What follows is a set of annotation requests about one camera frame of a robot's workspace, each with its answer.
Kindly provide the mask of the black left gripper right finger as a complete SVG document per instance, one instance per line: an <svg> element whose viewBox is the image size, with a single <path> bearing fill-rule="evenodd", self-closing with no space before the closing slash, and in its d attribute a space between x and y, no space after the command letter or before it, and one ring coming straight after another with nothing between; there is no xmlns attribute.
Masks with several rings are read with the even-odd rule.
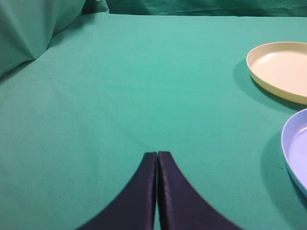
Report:
<svg viewBox="0 0 307 230"><path fill-rule="evenodd" d="M157 202L162 230L239 230L191 186L171 153L160 151Z"/></svg>

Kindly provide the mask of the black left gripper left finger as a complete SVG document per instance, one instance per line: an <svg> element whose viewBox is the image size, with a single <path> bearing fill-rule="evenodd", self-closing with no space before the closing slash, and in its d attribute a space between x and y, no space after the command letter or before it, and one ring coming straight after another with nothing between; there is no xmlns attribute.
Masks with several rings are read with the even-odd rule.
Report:
<svg viewBox="0 0 307 230"><path fill-rule="evenodd" d="M147 152L134 175L112 202L80 230L153 230L157 153Z"/></svg>

